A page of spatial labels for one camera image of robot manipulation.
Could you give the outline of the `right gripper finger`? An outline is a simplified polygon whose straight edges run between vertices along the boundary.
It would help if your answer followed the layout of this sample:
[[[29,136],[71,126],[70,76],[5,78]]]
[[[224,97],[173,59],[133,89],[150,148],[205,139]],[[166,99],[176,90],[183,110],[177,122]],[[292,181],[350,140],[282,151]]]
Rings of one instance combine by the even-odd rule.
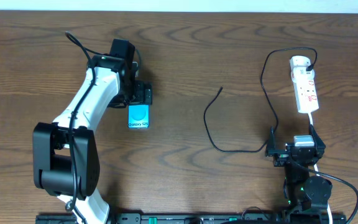
[[[316,133],[316,130],[312,124],[309,125],[309,134],[313,138],[314,147],[316,149],[317,157],[322,157],[325,152],[326,145],[323,142],[323,140],[318,136],[318,134]]]
[[[280,157],[281,155],[284,155],[286,153],[287,153],[286,150],[276,148],[275,130],[274,130],[273,127],[271,127],[269,137],[268,137],[268,140],[267,140],[267,144],[266,144],[266,147],[265,147],[265,156],[266,157],[273,157],[273,156]]]

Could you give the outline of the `teal screen smartphone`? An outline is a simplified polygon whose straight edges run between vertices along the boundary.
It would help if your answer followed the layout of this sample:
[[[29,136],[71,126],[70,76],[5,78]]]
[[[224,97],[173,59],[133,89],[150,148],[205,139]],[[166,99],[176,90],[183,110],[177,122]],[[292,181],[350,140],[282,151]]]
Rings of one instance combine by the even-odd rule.
[[[128,127],[131,129],[149,127],[149,105],[130,105],[128,107]]]

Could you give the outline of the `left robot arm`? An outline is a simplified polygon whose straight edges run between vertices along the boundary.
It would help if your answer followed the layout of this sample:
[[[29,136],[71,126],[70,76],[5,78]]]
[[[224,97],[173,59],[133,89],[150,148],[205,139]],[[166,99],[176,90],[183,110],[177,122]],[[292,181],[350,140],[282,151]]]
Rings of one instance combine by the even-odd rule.
[[[51,123],[38,123],[32,134],[34,184],[64,202],[65,215],[38,215],[36,223],[115,223],[117,215],[97,189],[100,163],[95,132],[108,108],[127,109],[131,129],[149,127],[152,86],[138,80],[139,51],[128,40],[114,39],[107,54],[84,47],[85,80],[67,108]]]

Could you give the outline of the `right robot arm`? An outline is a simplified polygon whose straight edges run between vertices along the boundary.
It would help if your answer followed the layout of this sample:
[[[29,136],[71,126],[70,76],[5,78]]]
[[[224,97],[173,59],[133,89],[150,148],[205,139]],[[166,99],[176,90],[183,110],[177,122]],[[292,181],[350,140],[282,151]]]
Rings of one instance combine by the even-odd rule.
[[[273,158],[275,167],[285,170],[284,193],[289,206],[282,212],[287,223],[322,223],[332,192],[330,180],[310,175],[323,156],[326,145],[309,125],[309,134],[295,136],[284,149],[277,149],[274,129],[270,130],[265,156]]]

